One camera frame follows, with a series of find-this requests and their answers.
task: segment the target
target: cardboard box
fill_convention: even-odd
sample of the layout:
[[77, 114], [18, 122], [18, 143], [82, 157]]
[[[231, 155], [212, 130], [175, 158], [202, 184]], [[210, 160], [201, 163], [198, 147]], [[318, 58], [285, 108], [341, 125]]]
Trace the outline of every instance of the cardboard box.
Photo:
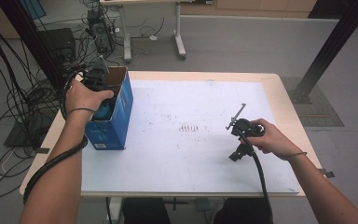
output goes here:
[[127, 67], [110, 67], [104, 78], [109, 88], [117, 91], [117, 101], [110, 120], [91, 120], [86, 124], [86, 136], [97, 150], [125, 148], [132, 109], [132, 89]]

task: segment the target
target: wristband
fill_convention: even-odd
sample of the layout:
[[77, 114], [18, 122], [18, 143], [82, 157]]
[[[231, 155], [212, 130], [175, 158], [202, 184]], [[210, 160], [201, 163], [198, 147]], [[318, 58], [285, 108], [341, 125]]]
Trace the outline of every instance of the wristband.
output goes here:
[[66, 117], [68, 117], [72, 112], [77, 111], [77, 110], [87, 110], [89, 112], [95, 113], [95, 110], [80, 107], [80, 108], [75, 108], [75, 109], [72, 109], [72, 110], [66, 112]]
[[299, 155], [307, 155], [307, 152], [298, 152], [296, 154], [293, 154], [293, 155], [289, 155], [289, 156], [279, 156], [279, 158], [281, 158], [281, 160], [284, 160], [284, 161], [288, 161], [289, 158], [292, 158], [292, 157], [295, 157], [295, 156], [299, 156]]

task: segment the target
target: wrist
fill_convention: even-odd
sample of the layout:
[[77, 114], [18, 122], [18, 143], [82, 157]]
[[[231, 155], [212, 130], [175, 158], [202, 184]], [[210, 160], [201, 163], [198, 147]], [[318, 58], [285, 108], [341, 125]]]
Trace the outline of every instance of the wrist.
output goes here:
[[67, 114], [66, 120], [76, 120], [77, 122], [84, 122], [86, 123], [90, 117], [92, 116], [93, 112], [91, 110], [86, 109], [76, 109], [72, 110]]
[[297, 154], [292, 155], [291, 157], [287, 157], [286, 161], [288, 161], [290, 164], [302, 162], [303, 160], [306, 160], [307, 152], [298, 152]]
[[283, 161], [290, 161], [292, 160], [293, 158], [295, 157], [300, 157], [300, 156], [307, 156], [307, 152], [297, 152], [297, 153], [293, 153], [293, 154], [290, 154], [290, 155], [287, 155], [287, 156], [279, 156], [279, 158]]

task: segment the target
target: right hand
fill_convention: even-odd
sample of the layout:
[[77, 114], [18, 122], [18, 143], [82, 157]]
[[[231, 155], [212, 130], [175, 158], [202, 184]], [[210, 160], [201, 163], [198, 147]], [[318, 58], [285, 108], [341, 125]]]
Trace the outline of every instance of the right hand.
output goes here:
[[251, 121], [253, 125], [264, 127], [264, 135], [261, 137], [248, 137], [249, 142], [256, 146], [263, 153], [272, 152], [278, 157], [290, 156], [302, 152], [292, 141], [290, 141], [281, 131], [273, 124], [264, 119]]
[[[112, 91], [91, 91], [81, 82], [73, 79], [71, 88], [66, 92], [65, 108], [72, 111], [76, 108], [88, 108], [97, 111], [104, 99], [112, 98]], [[87, 118], [92, 112], [87, 110], [77, 110], [76, 113], [87, 113]]]

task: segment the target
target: black pants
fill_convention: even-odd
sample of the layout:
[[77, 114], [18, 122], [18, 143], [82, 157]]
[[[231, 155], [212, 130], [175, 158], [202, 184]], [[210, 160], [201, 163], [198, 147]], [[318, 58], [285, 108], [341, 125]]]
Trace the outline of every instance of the black pants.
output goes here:
[[264, 198], [228, 198], [213, 224], [273, 224]]
[[[171, 224], [162, 198], [127, 198], [123, 203], [125, 224]], [[213, 224], [272, 224], [263, 198], [229, 198]]]

